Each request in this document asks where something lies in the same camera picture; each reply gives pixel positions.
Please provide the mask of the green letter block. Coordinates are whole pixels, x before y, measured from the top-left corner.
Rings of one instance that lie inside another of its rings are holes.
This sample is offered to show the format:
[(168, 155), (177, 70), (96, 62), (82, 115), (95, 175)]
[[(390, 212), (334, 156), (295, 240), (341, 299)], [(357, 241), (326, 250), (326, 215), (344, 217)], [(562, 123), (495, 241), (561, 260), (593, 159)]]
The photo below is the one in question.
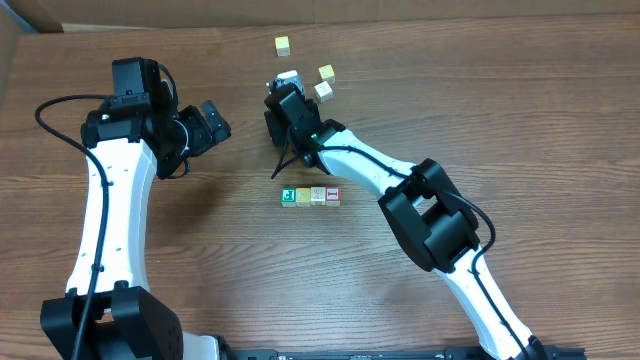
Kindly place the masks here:
[(296, 207), (296, 189), (283, 188), (280, 193), (280, 201), (283, 207)]

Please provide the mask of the yellow block letter B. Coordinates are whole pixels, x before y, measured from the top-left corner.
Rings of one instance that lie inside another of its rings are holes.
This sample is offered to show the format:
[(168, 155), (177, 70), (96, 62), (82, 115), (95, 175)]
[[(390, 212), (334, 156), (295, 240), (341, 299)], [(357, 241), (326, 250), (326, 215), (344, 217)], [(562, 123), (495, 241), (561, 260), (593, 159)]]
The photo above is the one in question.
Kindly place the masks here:
[(311, 189), (309, 187), (296, 188), (295, 193), (295, 203), (297, 207), (308, 207), (311, 205)]

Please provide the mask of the white block green side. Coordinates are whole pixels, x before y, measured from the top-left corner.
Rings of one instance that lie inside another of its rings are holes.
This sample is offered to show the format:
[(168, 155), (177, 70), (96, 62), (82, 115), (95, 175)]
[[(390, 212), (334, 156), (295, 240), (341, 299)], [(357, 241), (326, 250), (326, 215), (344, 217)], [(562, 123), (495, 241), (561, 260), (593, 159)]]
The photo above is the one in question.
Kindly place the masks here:
[(325, 206), (326, 205), (326, 188), (312, 187), (310, 203), (312, 206)]

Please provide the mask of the red block letter I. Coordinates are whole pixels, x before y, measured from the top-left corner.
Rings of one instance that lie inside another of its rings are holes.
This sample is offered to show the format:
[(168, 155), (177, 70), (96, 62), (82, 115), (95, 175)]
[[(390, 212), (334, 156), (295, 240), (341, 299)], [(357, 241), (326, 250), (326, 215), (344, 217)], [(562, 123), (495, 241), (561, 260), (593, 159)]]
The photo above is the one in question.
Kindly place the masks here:
[(342, 191), (338, 186), (326, 187), (325, 192), (325, 205), (326, 206), (340, 206), (342, 199)]

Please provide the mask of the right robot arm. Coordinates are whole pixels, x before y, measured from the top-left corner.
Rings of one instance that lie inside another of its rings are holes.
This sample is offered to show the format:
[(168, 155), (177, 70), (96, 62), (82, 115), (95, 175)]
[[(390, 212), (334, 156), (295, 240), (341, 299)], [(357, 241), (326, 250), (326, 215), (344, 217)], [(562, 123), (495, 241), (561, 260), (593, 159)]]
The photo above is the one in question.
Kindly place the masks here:
[(317, 104), (293, 83), (274, 82), (265, 99), (273, 143), (327, 175), (345, 178), (377, 198), (399, 246), (420, 269), (436, 272), (471, 320), (493, 359), (543, 359), (544, 347), (519, 320), (493, 279), (477, 234), (488, 216), (432, 159), (400, 161), (366, 145), (343, 124), (321, 120)]

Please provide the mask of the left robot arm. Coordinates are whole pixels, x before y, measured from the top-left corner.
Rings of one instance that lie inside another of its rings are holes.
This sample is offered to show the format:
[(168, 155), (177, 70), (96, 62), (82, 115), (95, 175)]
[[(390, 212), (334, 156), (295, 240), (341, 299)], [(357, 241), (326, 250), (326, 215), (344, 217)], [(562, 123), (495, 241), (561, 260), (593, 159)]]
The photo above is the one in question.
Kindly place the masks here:
[(154, 179), (188, 173), (190, 158), (228, 139), (230, 126), (210, 101), (181, 108), (154, 60), (115, 60), (112, 74), (113, 94), (72, 144), (88, 167), (83, 234), (64, 296), (42, 304), (41, 327), (64, 359), (231, 359), (222, 337), (183, 330), (151, 294), (145, 265)]

